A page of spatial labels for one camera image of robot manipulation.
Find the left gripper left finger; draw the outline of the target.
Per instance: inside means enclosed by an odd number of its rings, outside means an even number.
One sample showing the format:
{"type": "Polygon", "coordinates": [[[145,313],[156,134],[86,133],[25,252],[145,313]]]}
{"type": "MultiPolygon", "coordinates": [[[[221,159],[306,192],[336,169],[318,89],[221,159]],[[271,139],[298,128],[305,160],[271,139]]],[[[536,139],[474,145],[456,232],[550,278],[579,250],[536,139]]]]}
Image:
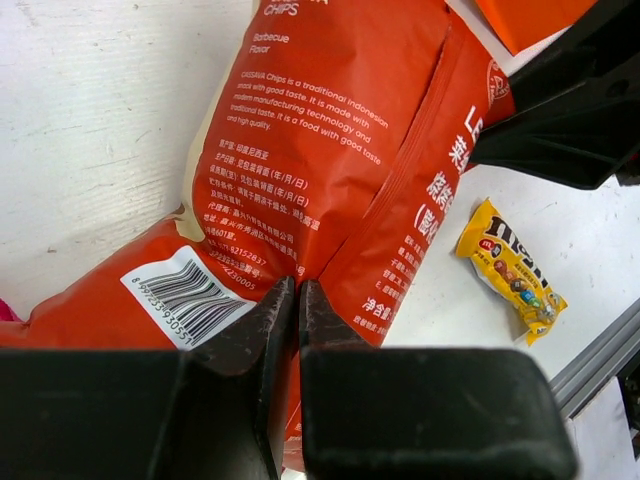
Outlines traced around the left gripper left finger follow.
{"type": "Polygon", "coordinates": [[[5,479],[277,479],[295,283],[190,352],[1,353],[5,479]]]}

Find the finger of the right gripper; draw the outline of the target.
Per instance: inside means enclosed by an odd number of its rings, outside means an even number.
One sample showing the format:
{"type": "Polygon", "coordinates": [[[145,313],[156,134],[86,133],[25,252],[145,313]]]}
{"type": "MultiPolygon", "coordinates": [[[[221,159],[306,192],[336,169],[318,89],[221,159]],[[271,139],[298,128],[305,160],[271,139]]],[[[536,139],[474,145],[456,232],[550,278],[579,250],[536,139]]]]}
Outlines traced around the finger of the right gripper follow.
{"type": "Polygon", "coordinates": [[[596,2],[509,83],[515,113],[480,135],[473,163],[576,189],[638,185],[638,2],[596,2]]]}

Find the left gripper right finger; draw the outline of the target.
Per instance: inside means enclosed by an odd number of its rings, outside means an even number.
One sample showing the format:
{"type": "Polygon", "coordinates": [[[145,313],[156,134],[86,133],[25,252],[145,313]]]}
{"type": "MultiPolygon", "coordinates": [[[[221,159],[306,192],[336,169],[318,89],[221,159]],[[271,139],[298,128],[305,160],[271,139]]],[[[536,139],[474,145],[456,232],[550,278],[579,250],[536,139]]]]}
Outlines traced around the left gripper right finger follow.
{"type": "Polygon", "coordinates": [[[299,299],[311,479],[572,479],[578,461],[536,362],[508,349],[375,348],[321,285],[299,299]]]}

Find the yellow candy packet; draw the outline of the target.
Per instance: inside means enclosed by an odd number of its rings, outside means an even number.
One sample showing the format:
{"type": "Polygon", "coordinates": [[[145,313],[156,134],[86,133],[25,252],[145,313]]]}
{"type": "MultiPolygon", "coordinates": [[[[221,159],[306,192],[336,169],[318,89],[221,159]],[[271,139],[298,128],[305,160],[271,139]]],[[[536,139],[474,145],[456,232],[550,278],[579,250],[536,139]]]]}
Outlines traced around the yellow candy packet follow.
{"type": "Polygon", "coordinates": [[[568,307],[488,199],[473,213],[455,254],[469,260],[478,278],[515,309],[527,328],[529,346],[546,336],[568,307]]]}

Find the red chips bag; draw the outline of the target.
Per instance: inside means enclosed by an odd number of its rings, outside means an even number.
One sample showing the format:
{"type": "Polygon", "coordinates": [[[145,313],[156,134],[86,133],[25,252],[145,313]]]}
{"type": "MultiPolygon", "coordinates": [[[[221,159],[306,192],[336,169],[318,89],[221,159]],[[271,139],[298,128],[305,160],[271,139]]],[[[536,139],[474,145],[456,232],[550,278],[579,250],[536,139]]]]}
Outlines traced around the red chips bag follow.
{"type": "Polygon", "coordinates": [[[180,209],[26,322],[17,348],[215,351],[281,278],[380,345],[506,79],[443,1],[258,1],[180,209]]]}

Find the pink snack packet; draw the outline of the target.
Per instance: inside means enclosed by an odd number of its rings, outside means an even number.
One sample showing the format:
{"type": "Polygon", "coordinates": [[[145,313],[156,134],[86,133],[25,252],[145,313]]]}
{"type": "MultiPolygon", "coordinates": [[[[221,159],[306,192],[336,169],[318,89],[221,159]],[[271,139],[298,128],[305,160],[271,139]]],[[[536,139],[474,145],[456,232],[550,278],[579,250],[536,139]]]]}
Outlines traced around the pink snack packet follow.
{"type": "Polygon", "coordinates": [[[0,300],[0,326],[2,328],[13,328],[21,327],[22,325],[22,320],[13,309],[4,300],[0,300]]]}

